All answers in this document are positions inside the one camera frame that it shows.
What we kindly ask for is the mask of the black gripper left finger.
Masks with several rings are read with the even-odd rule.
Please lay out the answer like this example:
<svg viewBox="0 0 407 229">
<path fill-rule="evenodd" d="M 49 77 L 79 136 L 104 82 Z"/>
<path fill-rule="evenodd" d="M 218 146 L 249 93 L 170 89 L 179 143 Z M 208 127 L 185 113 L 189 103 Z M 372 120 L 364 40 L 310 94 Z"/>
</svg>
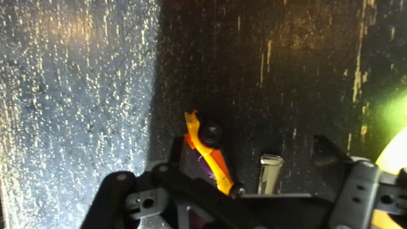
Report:
<svg viewBox="0 0 407 229">
<path fill-rule="evenodd" d="M 172 141 L 171 154 L 170 154 L 170 164 L 181 169 L 185 164 L 185 138 L 177 136 Z"/>
</svg>

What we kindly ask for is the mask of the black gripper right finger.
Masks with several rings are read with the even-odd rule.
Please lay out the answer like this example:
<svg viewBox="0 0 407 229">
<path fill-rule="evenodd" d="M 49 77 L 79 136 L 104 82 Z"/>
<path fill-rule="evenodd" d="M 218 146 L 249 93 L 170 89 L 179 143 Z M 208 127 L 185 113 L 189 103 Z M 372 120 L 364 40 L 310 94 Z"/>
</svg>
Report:
<svg viewBox="0 0 407 229">
<path fill-rule="evenodd" d="M 341 190 L 354 160 L 325 135 L 313 136 L 312 162 L 322 180 L 335 192 Z"/>
</svg>

